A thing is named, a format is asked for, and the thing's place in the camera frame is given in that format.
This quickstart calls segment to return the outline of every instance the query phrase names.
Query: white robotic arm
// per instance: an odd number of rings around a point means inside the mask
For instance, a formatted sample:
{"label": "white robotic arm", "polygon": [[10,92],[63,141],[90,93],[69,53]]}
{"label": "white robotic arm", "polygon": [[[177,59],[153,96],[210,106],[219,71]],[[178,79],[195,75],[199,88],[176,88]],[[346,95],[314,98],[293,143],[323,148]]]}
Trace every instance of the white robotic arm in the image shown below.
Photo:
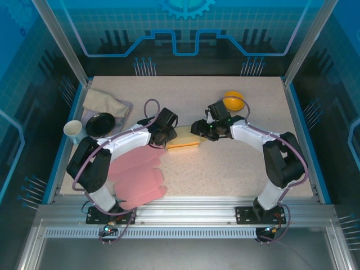
{"label": "white robotic arm", "polygon": [[[261,132],[261,129],[250,125],[240,116],[231,117],[222,101],[210,105],[205,113],[207,120],[193,123],[191,128],[193,134],[211,141],[217,141],[219,138],[242,141],[263,152],[269,181],[254,201],[254,212],[258,219],[261,219],[266,211],[277,206],[287,187],[302,176],[303,165],[290,149],[271,137],[269,132]],[[271,134],[285,140],[302,156],[300,146],[292,133]]]}
{"label": "white robotic arm", "polygon": [[159,146],[176,138],[177,134],[172,125],[177,118],[176,114],[163,108],[152,124],[149,124],[152,118],[140,120],[122,136],[114,135],[98,140],[86,137],[79,144],[66,170],[75,179],[89,155],[105,144],[86,166],[78,183],[103,211],[116,213],[118,211],[118,207],[114,207],[117,205],[116,200],[105,186],[110,163],[135,148],[148,144]]}

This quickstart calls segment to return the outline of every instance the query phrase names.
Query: orange ball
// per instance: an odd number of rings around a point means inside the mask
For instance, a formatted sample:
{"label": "orange ball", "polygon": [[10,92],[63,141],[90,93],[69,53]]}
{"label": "orange ball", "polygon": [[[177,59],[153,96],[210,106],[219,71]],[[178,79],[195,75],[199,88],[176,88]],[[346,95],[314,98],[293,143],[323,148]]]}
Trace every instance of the orange ball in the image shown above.
{"label": "orange ball", "polygon": [[[243,100],[245,100],[243,95],[236,92],[236,91],[229,91],[229,92],[224,94],[224,97],[228,97],[228,96],[240,97]],[[240,111],[245,106],[245,103],[242,100],[239,100],[239,99],[234,98],[234,97],[224,98],[223,102],[225,104],[225,107],[229,111]]]}

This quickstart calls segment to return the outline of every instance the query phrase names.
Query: white cup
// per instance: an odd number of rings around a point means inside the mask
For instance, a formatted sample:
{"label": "white cup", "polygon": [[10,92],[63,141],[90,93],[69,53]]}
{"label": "white cup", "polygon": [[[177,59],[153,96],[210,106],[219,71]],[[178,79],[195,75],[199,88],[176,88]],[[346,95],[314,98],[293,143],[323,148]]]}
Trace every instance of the white cup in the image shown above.
{"label": "white cup", "polygon": [[64,134],[67,135],[75,145],[78,145],[83,138],[88,136],[83,124],[77,120],[72,120],[65,124]]}

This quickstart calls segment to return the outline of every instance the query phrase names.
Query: yellow sponge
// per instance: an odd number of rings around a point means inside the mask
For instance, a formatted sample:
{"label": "yellow sponge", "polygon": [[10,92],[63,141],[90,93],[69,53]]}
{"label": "yellow sponge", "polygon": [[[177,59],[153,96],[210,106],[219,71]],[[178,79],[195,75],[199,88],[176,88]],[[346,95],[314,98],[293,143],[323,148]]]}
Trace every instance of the yellow sponge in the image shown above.
{"label": "yellow sponge", "polygon": [[197,148],[200,143],[200,137],[190,132],[191,126],[175,128],[178,136],[166,144],[168,151],[177,151],[183,149]]}

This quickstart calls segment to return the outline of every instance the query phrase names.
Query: pink cloth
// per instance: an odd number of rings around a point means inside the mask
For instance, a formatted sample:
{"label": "pink cloth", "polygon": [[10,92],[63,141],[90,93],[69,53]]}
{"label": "pink cloth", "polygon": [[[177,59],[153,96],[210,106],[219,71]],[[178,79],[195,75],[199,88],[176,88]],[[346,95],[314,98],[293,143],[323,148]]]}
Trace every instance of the pink cloth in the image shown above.
{"label": "pink cloth", "polygon": [[164,182],[159,157],[163,149],[150,146],[136,148],[114,160],[109,169],[109,179],[117,182],[114,186],[116,196],[124,200],[120,206],[132,209],[161,198],[167,189]]}
{"label": "pink cloth", "polygon": [[133,172],[131,177],[119,176],[114,186],[116,196],[121,200],[131,200],[158,189],[164,182],[160,169],[142,169]]}
{"label": "pink cloth", "polygon": [[149,145],[135,148],[115,159],[110,164],[109,174],[121,173],[125,170],[138,167],[139,165],[159,158],[164,153],[165,149],[156,149]]}
{"label": "pink cloth", "polygon": [[123,201],[120,203],[120,207],[125,209],[125,210],[130,210],[133,209],[135,207],[139,207],[143,204],[147,204],[150,201],[154,201],[157,200],[161,197],[163,197],[165,195],[165,193],[167,192],[167,188],[166,187],[159,187],[157,190],[151,191],[147,194],[144,194],[140,197],[137,197],[133,200],[128,200],[128,201]]}
{"label": "pink cloth", "polygon": [[160,159],[157,158],[157,159],[150,160],[146,163],[143,163],[135,168],[130,168],[130,169],[124,170],[120,173],[113,173],[113,174],[109,173],[107,176],[108,176],[110,182],[117,182],[117,181],[121,181],[124,179],[131,179],[133,177],[133,174],[136,175],[137,173],[157,167],[160,165],[160,163],[161,163]]}

